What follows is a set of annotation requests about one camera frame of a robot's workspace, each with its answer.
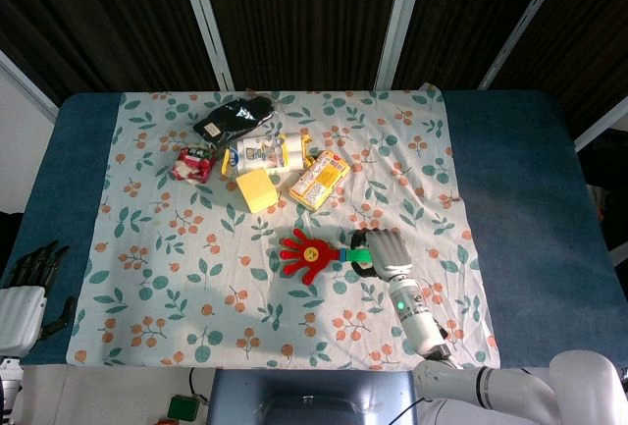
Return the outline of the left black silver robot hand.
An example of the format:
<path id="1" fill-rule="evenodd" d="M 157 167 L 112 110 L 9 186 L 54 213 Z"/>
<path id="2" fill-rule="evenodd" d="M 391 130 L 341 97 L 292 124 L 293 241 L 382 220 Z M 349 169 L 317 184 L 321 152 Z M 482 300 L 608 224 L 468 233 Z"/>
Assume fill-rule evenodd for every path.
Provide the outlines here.
<path id="1" fill-rule="evenodd" d="M 26 356 L 38 341 L 65 329 L 74 319 L 77 299 L 69 296 L 60 316 L 43 325 L 43 317 L 60 265 L 70 247 L 53 240 L 24 255 L 1 289 L 1 356 Z"/>

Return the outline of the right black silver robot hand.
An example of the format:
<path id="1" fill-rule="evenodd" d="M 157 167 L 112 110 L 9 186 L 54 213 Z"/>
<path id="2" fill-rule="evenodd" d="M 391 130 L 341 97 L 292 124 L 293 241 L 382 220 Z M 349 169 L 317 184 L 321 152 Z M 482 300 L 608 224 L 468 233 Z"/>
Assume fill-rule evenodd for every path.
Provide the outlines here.
<path id="1" fill-rule="evenodd" d="M 378 278 L 390 282 L 397 277 L 407 277 L 412 268 L 412 260 L 405 242 L 398 233 L 384 229 L 361 229 L 353 233 L 350 249 L 365 248 L 371 257 L 371 265 L 362 267 L 352 261 L 353 271 L 361 278 Z"/>

